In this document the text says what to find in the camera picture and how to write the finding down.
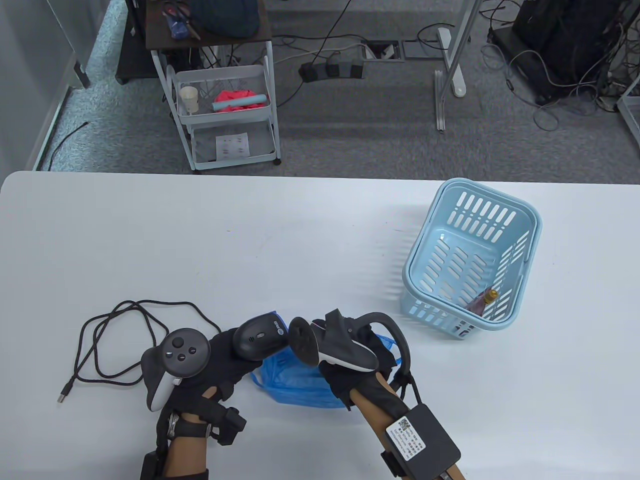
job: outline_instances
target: paper sheet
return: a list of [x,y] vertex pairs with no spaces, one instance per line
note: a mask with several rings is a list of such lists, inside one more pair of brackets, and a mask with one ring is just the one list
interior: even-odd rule
[[247,158],[249,153],[249,135],[221,135],[216,137],[216,160]]

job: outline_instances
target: black glove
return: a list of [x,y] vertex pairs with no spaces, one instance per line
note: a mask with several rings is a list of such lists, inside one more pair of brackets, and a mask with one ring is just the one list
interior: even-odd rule
[[211,357],[204,370],[196,376],[185,378],[177,385],[166,407],[180,413],[189,412],[189,405],[201,400],[202,394],[210,387],[217,387],[218,391],[212,400],[227,400],[233,393],[233,386],[240,379],[262,365],[262,362],[244,360],[234,353],[232,339],[237,328],[232,328],[213,337]]
[[[314,320],[314,323],[324,328],[325,320]],[[389,379],[391,370],[396,366],[393,354],[382,344],[382,341],[371,330],[371,325],[363,326],[356,332],[355,338],[358,343],[369,348],[378,357],[378,371],[385,380]],[[347,408],[353,406],[349,398],[349,392],[376,372],[356,372],[339,365],[332,365],[328,362],[320,362],[318,365],[320,373],[331,387],[331,391],[337,399],[341,400]]]

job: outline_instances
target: gold bottle cap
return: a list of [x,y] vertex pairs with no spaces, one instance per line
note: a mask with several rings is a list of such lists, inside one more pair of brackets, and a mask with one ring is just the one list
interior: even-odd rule
[[484,296],[484,302],[489,305],[494,302],[496,298],[498,298],[500,294],[496,290],[489,290]]

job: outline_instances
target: blue plastic bag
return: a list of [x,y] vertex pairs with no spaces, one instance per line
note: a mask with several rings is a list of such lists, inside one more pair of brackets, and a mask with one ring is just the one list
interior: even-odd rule
[[[396,344],[388,337],[378,337],[389,350]],[[300,362],[291,348],[267,358],[256,372],[258,375],[251,373],[254,383],[278,403],[315,408],[344,408],[344,404],[333,396],[320,371]]]

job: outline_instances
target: forearm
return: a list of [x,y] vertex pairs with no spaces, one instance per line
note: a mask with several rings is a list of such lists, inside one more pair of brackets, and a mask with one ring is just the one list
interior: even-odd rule
[[[217,391],[211,387],[203,397],[211,398]],[[182,418],[191,423],[204,423],[197,415],[183,413]],[[207,470],[207,439],[193,437],[174,438],[164,464],[165,477],[182,477],[196,475]]]
[[[376,376],[378,377],[378,381],[382,384],[383,387],[385,387],[394,395],[396,394],[380,373],[376,373]],[[380,441],[384,449],[389,450],[387,439],[385,437],[385,430],[391,425],[391,423],[394,422],[394,419],[392,419],[381,408],[373,405],[369,400],[362,396],[359,391],[353,389],[349,393],[349,396],[351,398],[351,401],[354,402],[358,407],[358,409],[362,413],[362,416],[365,418],[372,430],[376,433],[378,440]],[[447,473],[451,476],[452,480],[465,480],[456,465],[453,465],[453,467],[449,468],[447,470]]]

